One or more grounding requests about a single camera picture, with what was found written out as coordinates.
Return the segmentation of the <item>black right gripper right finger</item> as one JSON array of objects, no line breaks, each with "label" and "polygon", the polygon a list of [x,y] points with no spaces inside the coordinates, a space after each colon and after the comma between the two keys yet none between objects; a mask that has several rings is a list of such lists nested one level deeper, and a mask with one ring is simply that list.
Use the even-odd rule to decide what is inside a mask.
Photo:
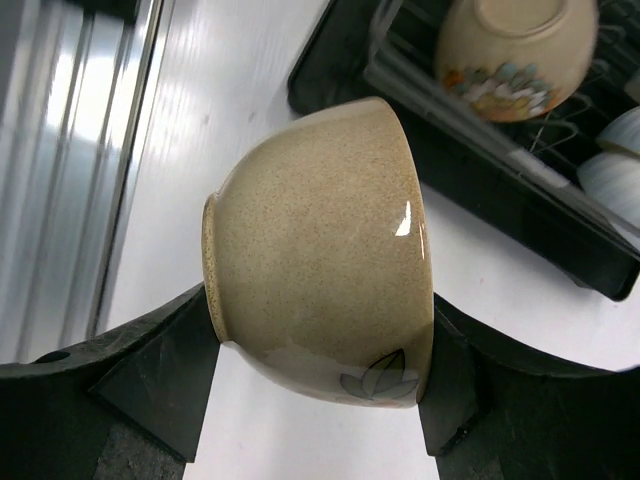
[{"label": "black right gripper right finger", "polygon": [[638,368],[541,352],[440,296],[434,312],[419,414],[440,478],[638,478]]}]

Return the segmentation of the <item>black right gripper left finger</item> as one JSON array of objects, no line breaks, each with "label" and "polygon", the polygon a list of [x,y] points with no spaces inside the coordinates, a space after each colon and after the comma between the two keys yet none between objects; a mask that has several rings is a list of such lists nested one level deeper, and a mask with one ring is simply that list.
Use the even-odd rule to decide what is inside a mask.
[{"label": "black right gripper left finger", "polygon": [[182,478],[219,348],[197,285],[91,340],[2,365],[2,478]]}]

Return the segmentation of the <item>cream bowl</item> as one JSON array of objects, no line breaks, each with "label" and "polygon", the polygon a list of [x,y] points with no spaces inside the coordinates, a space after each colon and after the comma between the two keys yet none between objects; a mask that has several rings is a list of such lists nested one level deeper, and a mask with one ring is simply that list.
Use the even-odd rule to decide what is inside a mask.
[{"label": "cream bowl", "polygon": [[434,76],[487,121],[528,120],[580,86],[598,26],[594,1],[455,1],[440,28]]}]

